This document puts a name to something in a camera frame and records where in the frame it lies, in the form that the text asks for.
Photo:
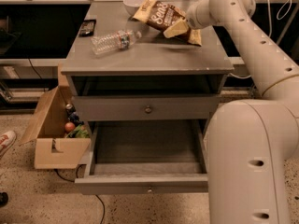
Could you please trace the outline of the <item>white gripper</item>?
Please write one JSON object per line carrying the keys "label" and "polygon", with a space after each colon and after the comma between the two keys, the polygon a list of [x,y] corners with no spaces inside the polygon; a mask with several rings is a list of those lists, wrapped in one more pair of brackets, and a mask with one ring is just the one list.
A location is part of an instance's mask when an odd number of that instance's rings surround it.
{"label": "white gripper", "polygon": [[200,0],[192,4],[186,12],[186,20],[179,19],[164,31],[166,38],[187,36],[192,29],[204,29],[210,25],[217,25],[214,17],[214,3],[211,0]]}

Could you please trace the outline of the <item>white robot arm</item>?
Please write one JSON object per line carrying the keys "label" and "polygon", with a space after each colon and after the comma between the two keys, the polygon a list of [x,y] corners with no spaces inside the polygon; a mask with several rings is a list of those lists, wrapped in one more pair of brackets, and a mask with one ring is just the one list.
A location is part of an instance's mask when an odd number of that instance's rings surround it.
{"label": "white robot arm", "polygon": [[222,105],[207,129],[210,224],[291,224],[284,161],[298,154],[299,67],[250,18],[252,0],[189,7],[193,29],[222,26],[261,97]]}

